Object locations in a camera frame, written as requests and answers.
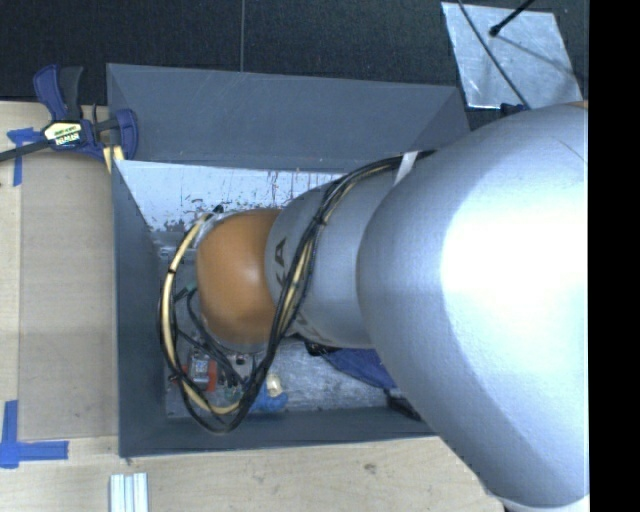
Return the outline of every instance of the gray cardboard box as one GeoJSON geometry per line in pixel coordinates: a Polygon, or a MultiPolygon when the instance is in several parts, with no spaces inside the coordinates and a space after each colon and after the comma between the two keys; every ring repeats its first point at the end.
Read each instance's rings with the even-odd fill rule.
{"type": "MultiPolygon", "coordinates": [[[[239,174],[342,174],[407,151],[438,149],[469,131],[460,93],[419,84],[125,65],[108,67],[108,92],[112,112],[131,108],[138,117],[135,160],[146,162],[149,185],[130,187],[126,163],[113,169],[120,455],[433,434],[424,422],[358,403],[250,415],[224,436],[210,434],[191,418],[169,417],[156,306],[167,264],[159,247],[166,249],[167,240],[175,243],[175,233],[152,229],[140,205],[141,190],[148,194],[161,187],[162,176],[181,168],[191,171],[193,184],[194,166],[239,174]]],[[[175,209],[167,204],[167,211],[175,209]]]]}

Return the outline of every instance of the blue object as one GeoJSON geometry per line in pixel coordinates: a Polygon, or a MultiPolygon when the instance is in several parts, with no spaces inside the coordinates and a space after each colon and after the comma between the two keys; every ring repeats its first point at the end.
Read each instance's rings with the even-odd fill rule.
{"type": "MultiPolygon", "coordinates": [[[[23,144],[31,144],[32,142],[38,142],[44,140],[42,134],[33,128],[20,128],[18,130],[9,130],[7,137],[13,142],[17,148],[23,144]]],[[[17,187],[22,183],[22,157],[16,158],[13,166],[13,186],[17,187]]]]}
{"type": "Polygon", "coordinates": [[[378,353],[373,349],[336,350],[323,354],[336,369],[352,377],[382,389],[393,389],[395,382],[382,365],[378,353]]]}
{"type": "Polygon", "coordinates": [[[116,119],[120,128],[120,147],[127,160],[131,160],[138,149],[138,121],[133,110],[116,110],[116,119]]]}
{"type": "Polygon", "coordinates": [[[52,121],[68,119],[69,109],[67,105],[65,105],[63,93],[59,85],[59,75],[60,66],[51,64],[42,68],[33,77],[33,88],[38,96],[38,101],[47,107],[47,110],[51,114],[52,121]]]}
{"type": "Polygon", "coordinates": [[[18,434],[18,401],[4,404],[2,442],[0,443],[0,468],[15,469],[20,462],[31,460],[66,460],[69,458],[69,441],[44,441],[22,443],[18,434]]]}
{"type": "Polygon", "coordinates": [[[250,412],[278,412],[284,409],[289,401],[289,396],[286,393],[280,393],[278,396],[269,396],[267,392],[267,386],[262,384],[258,396],[256,397],[250,412]]]}

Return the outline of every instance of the blue tape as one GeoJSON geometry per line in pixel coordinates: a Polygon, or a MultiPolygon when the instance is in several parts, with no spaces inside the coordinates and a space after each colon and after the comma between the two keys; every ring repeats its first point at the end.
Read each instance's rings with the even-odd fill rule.
{"type": "MultiPolygon", "coordinates": [[[[23,144],[31,144],[44,140],[44,136],[33,128],[20,128],[18,130],[9,130],[7,137],[13,142],[17,148],[23,144]]],[[[22,183],[22,157],[16,158],[13,166],[13,186],[17,187],[22,183]]]]}
{"type": "Polygon", "coordinates": [[[323,357],[336,369],[352,377],[383,389],[396,387],[391,375],[382,365],[380,356],[373,349],[342,349],[324,354],[323,357]]]}
{"type": "Polygon", "coordinates": [[[4,404],[2,442],[0,442],[0,468],[15,469],[20,462],[31,460],[66,460],[69,458],[69,441],[43,441],[23,443],[18,441],[18,401],[4,404]]]}
{"type": "Polygon", "coordinates": [[[267,392],[267,386],[262,384],[258,396],[251,405],[250,412],[278,412],[284,409],[289,401],[286,393],[280,393],[278,396],[270,396],[267,392]]]}

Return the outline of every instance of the blue clamp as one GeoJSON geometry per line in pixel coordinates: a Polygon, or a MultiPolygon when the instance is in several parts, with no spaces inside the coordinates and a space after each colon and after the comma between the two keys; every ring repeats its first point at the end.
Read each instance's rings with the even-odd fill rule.
{"type": "Polygon", "coordinates": [[[82,109],[77,101],[82,72],[83,68],[79,66],[60,69],[57,64],[51,64],[35,74],[33,86],[38,100],[49,110],[51,122],[41,130],[39,140],[1,152],[0,162],[49,147],[54,151],[84,154],[104,163],[106,146],[100,142],[98,134],[110,129],[114,130],[112,136],[115,140],[112,142],[120,145],[124,157],[130,160],[135,156],[138,128],[132,110],[118,110],[113,118],[100,123],[95,119],[92,123],[82,118],[82,109]]]}
{"type": "Polygon", "coordinates": [[[278,412],[284,409],[289,401],[286,393],[280,393],[278,396],[270,396],[267,391],[266,384],[262,384],[258,396],[251,405],[250,412],[278,412]]]}
{"type": "Polygon", "coordinates": [[[20,462],[31,460],[66,460],[69,458],[69,441],[44,441],[22,443],[17,440],[18,401],[4,404],[4,423],[0,443],[0,468],[15,469],[20,462]]]}
{"type": "MultiPolygon", "coordinates": [[[[119,128],[120,146],[124,156],[127,159],[133,158],[138,148],[138,129],[132,110],[118,110],[115,122],[111,120],[111,122],[93,125],[90,121],[82,119],[82,109],[78,104],[78,84],[83,70],[81,66],[60,69],[57,64],[50,64],[33,77],[33,87],[38,101],[47,107],[51,114],[52,123],[42,130],[47,139],[52,140],[46,132],[52,126],[60,125],[58,121],[79,123],[81,126],[81,130],[74,132],[74,134],[77,133],[76,139],[72,140],[69,136],[61,142],[57,137],[55,143],[50,143],[50,147],[56,151],[83,153],[104,162],[105,145],[97,140],[97,133],[108,128],[119,128]]],[[[62,123],[62,126],[68,126],[68,124],[72,123],[62,123]]]]}

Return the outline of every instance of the black cable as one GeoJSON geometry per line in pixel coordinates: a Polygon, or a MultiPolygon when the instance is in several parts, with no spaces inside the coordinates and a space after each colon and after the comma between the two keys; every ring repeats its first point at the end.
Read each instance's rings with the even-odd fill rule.
{"type": "Polygon", "coordinates": [[[492,37],[497,36],[500,33],[500,31],[504,27],[507,26],[507,24],[511,23],[512,19],[514,19],[516,16],[519,16],[522,11],[524,11],[527,7],[529,7],[535,1],[536,0],[527,0],[520,7],[518,7],[515,11],[513,11],[511,14],[509,14],[509,16],[507,16],[505,19],[503,19],[500,23],[498,23],[497,25],[494,25],[493,27],[491,27],[489,29],[489,35],[492,36],[492,37]]]}
{"type": "Polygon", "coordinates": [[[518,90],[518,88],[515,86],[515,84],[511,81],[511,79],[507,76],[507,74],[505,73],[504,69],[502,69],[502,66],[500,65],[500,63],[498,62],[498,60],[495,58],[495,56],[493,55],[493,52],[489,49],[489,47],[487,46],[487,43],[484,42],[484,39],[482,39],[482,36],[480,35],[480,32],[478,31],[478,29],[476,28],[475,24],[473,23],[473,21],[471,20],[471,17],[469,16],[469,13],[467,13],[467,10],[464,7],[464,4],[462,3],[462,0],[458,0],[458,5],[460,6],[460,10],[462,11],[462,14],[464,15],[464,17],[467,20],[467,23],[469,23],[469,26],[471,27],[471,30],[473,30],[473,33],[476,35],[476,37],[478,38],[478,41],[480,41],[480,44],[482,45],[482,47],[484,48],[484,51],[487,52],[487,55],[489,56],[489,58],[493,61],[493,64],[496,66],[496,68],[498,69],[498,71],[500,72],[500,74],[502,75],[502,78],[505,79],[505,81],[507,82],[507,84],[509,85],[509,87],[511,87],[511,90],[515,93],[515,95],[520,99],[520,101],[522,102],[522,104],[529,110],[531,110],[531,105],[529,105],[529,103],[527,102],[526,99],[524,99],[524,96],[522,96],[522,94],[520,93],[520,91],[518,90]]]}
{"type": "Polygon", "coordinates": [[[173,301],[178,303],[180,302],[182,299],[184,299],[187,294],[193,290],[193,288],[195,288],[195,286],[185,286],[182,290],[180,290],[175,297],[173,298],[173,301]]]}
{"type": "Polygon", "coordinates": [[[0,162],[4,162],[5,160],[13,160],[14,158],[25,156],[29,153],[34,153],[35,151],[40,151],[41,149],[47,147],[49,147],[49,141],[41,140],[38,142],[27,144],[26,146],[18,146],[13,149],[7,149],[6,151],[0,152],[0,162]]]}
{"type": "MultiPolygon", "coordinates": [[[[179,359],[179,355],[176,352],[176,362],[178,365],[180,365],[180,359],[179,359]]],[[[200,388],[198,386],[196,386],[191,379],[186,376],[184,374],[184,372],[182,373],[183,378],[181,379],[185,384],[187,384],[202,400],[204,400],[205,402],[207,402],[207,398],[204,396],[204,393],[202,393],[202,391],[200,390],[200,388]]],[[[180,389],[180,394],[182,395],[182,401],[184,402],[184,405],[187,409],[187,412],[189,413],[189,415],[194,418],[198,423],[200,423],[203,426],[207,426],[209,427],[210,425],[204,420],[202,419],[202,417],[196,412],[196,410],[193,408],[193,406],[191,405],[191,400],[187,394],[187,391],[184,389],[183,386],[178,386],[178,388],[180,389]]],[[[219,423],[221,423],[223,426],[222,427],[218,427],[218,429],[222,432],[228,432],[226,431],[226,423],[225,421],[220,418],[220,416],[217,416],[215,414],[212,414],[211,416],[213,416],[216,421],[218,421],[219,423]]]]}
{"type": "MultiPolygon", "coordinates": [[[[426,156],[432,154],[434,151],[423,151],[418,154],[416,160],[425,158],[426,156]]],[[[312,222],[309,224],[307,229],[305,230],[302,241],[312,239],[312,248],[311,248],[311,256],[308,264],[308,268],[306,270],[305,275],[303,276],[303,285],[302,290],[300,292],[300,298],[297,302],[296,308],[293,311],[293,315],[289,325],[285,329],[288,330],[290,325],[293,323],[293,320],[298,314],[300,307],[306,297],[307,290],[309,287],[309,283],[311,281],[311,275],[313,274],[313,269],[315,266],[315,259],[317,254],[318,242],[320,239],[320,234],[324,226],[328,221],[328,215],[335,209],[337,203],[343,198],[344,194],[350,190],[356,183],[359,181],[366,179],[371,173],[385,172],[396,169],[402,162],[402,156],[394,156],[391,158],[387,158],[384,160],[379,160],[377,162],[373,162],[364,167],[356,169],[355,171],[342,176],[335,180],[331,186],[327,188],[324,194],[324,198],[322,204],[318,208],[316,215],[314,216],[312,222]]]]}
{"type": "Polygon", "coordinates": [[[206,401],[206,397],[204,396],[204,394],[202,393],[202,391],[200,390],[200,388],[198,388],[198,386],[196,386],[191,379],[189,378],[189,376],[186,374],[186,372],[182,369],[182,364],[180,363],[180,358],[179,358],[179,354],[177,352],[176,347],[174,347],[174,351],[175,351],[175,360],[176,360],[176,364],[174,365],[171,362],[171,358],[169,357],[169,354],[167,353],[167,349],[166,346],[164,344],[164,340],[162,339],[162,325],[161,325],[161,320],[160,320],[160,307],[161,307],[161,303],[162,303],[162,297],[160,297],[160,300],[158,301],[158,322],[157,322],[157,328],[158,328],[158,335],[159,335],[159,339],[160,339],[160,345],[162,347],[162,353],[165,357],[165,360],[167,362],[167,365],[169,366],[169,369],[171,370],[172,374],[169,377],[170,380],[174,381],[174,380],[178,380],[180,381],[180,383],[178,384],[178,388],[180,389],[180,393],[182,395],[182,399],[185,403],[185,406],[187,408],[187,411],[189,412],[189,414],[191,416],[193,416],[196,420],[199,420],[199,416],[198,414],[195,412],[195,410],[193,409],[193,407],[191,406],[191,402],[189,400],[189,396],[187,395],[186,390],[184,389],[183,385],[188,386],[189,388],[191,388],[201,399],[206,401]]]}
{"type": "Polygon", "coordinates": [[[205,345],[204,343],[200,343],[199,341],[195,340],[193,337],[189,336],[186,332],[184,332],[180,328],[178,328],[178,335],[181,336],[182,339],[186,341],[189,345],[204,352],[211,359],[213,359],[216,362],[216,364],[218,364],[218,354],[216,354],[215,351],[211,350],[211,348],[208,345],[205,345]]]}
{"type": "Polygon", "coordinates": [[[224,373],[225,379],[232,386],[236,386],[238,385],[238,383],[242,382],[242,378],[240,377],[238,372],[236,372],[235,368],[233,367],[229,359],[227,359],[227,356],[224,354],[224,352],[222,352],[222,350],[217,346],[216,341],[207,332],[204,325],[202,325],[202,323],[200,322],[198,315],[196,315],[195,311],[193,310],[193,305],[191,304],[191,302],[193,301],[193,297],[195,296],[197,290],[197,288],[194,288],[187,294],[187,311],[189,313],[189,317],[191,318],[193,324],[196,326],[196,329],[198,329],[200,336],[202,336],[202,338],[205,340],[207,347],[209,347],[211,352],[215,354],[214,359],[218,364],[218,367],[224,373]]]}

